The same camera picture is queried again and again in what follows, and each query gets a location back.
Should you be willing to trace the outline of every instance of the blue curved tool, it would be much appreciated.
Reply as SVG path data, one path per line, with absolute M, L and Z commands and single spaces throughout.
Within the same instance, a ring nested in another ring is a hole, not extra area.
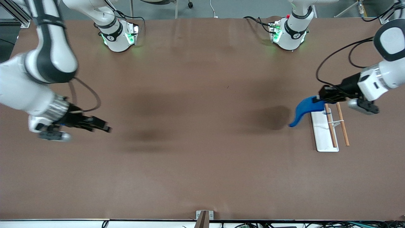
M 295 109 L 295 119 L 288 125 L 289 127 L 295 127 L 296 125 L 298 125 L 306 113 L 320 112 L 324 110 L 325 102 L 318 101 L 316 103 L 313 103 L 312 99 L 314 97 L 315 96 L 305 98 L 297 105 L 297 108 Z

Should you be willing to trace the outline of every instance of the wooden dowel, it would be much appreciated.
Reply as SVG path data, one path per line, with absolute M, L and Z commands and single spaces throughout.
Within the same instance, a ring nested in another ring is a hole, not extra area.
M 337 113 L 339 114 L 339 120 L 343 120 L 342 109 L 340 109 L 339 102 L 336 103 L 336 107 L 337 107 Z M 341 121 L 340 125 L 342 126 L 342 132 L 343 132 L 343 138 L 345 139 L 345 144 L 346 144 L 346 146 L 350 146 L 349 138 L 347 137 L 345 122 Z
M 331 123 L 332 118 L 330 117 L 328 104 L 325 104 L 325 112 L 326 112 L 326 118 L 328 119 L 329 133 L 330 133 L 330 137 L 332 138 L 332 145 L 334 148 L 336 148 L 337 147 L 336 137 L 335 137 L 335 132 L 333 131 L 332 123 Z

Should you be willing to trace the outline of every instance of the brown table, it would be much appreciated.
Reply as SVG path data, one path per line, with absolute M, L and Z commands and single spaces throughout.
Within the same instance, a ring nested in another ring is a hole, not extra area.
M 245 19 L 147 21 L 139 46 L 123 53 L 103 45 L 93 22 L 66 24 L 78 77 L 102 99 L 90 114 L 113 132 L 65 129 L 72 142 L 47 142 L 28 131 L 26 113 L 1 106 L 1 219 L 187 219 L 199 209 L 217 219 L 403 219 L 404 88 L 379 99 L 375 116 L 343 104 L 351 146 L 338 130 L 338 153 L 316 151 L 309 116 L 286 126 L 322 86 L 319 63 L 378 23 L 314 19 L 288 52 Z M 36 47 L 34 27 L 21 30 L 13 54 Z M 357 73 L 347 54 L 321 78 Z M 371 43 L 354 59 L 381 60 Z M 66 84 L 52 87 L 69 95 Z M 79 106 L 92 107 L 76 89 Z

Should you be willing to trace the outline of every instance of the gray floor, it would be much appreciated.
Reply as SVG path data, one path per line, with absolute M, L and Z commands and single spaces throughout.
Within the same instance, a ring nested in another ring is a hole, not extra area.
M 285 16 L 291 12 L 291 5 L 287 0 L 211 0 L 216 15 L 219 18 L 242 18 L 270 17 L 273 15 Z M 209 0 L 192 0 L 194 7 L 189 9 L 187 0 L 179 0 L 179 18 L 190 17 L 213 17 Z M 333 17 L 350 6 L 355 0 L 340 0 L 337 3 L 318 6 L 318 17 Z M 376 16 L 384 12 L 392 0 L 365 0 L 364 2 L 368 16 Z M 130 0 L 121 0 L 114 3 L 114 6 L 123 13 L 130 14 Z M 88 20 L 85 15 L 70 10 L 61 2 L 60 9 L 65 20 Z M 134 0 L 134 14 L 150 19 L 174 19 L 175 5 L 151 5 L 139 0 Z M 0 8 L 0 18 L 6 18 L 6 11 Z M 343 17 L 358 17 L 357 8 L 354 7 L 343 15 Z M 20 28 L 16 26 L 0 26 L 0 39 L 15 42 Z M 0 62 L 6 61 L 13 50 L 13 45 L 0 41 Z

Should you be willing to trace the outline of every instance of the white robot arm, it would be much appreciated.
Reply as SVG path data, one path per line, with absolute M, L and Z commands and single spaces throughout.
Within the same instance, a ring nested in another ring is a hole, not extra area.
M 113 52 L 123 52 L 136 44 L 139 27 L 118 19 L 111 2 L 118 0 L 63 0 L 65 5 L 92 19 L 100 29 L 104 44 Z
M 289 18 L 275 22 L 272 35 L 274 43 L 285 50 L 294 50 L 304 41 L 309 23 L 314 17 L 312 5 L 330 4 L 339 0 L 288 0 L 292 5 Z
M 405 19 L 384 24 L 375 34 L 374 46 L 384 58 L 380 63 L 345 78 L 340 85 L 324 85 L 318 100 L 328 103 L 349 98 L 350 108 L 367 115 L 379 113 L 374 101 L 405 84 Z
M 29 130 L 40 138 L 68 141 L 61 125 L 90 131 L 109 131 L 104 122 L 93 124 L 81 109 L 55 94 L 48 86 L 72 80 L 77 60 L 66 39 L 65 25 L 54 0 L 26 0 L 37 24 L 38 47 L 0 64 L 0 103 L 27 112 Z

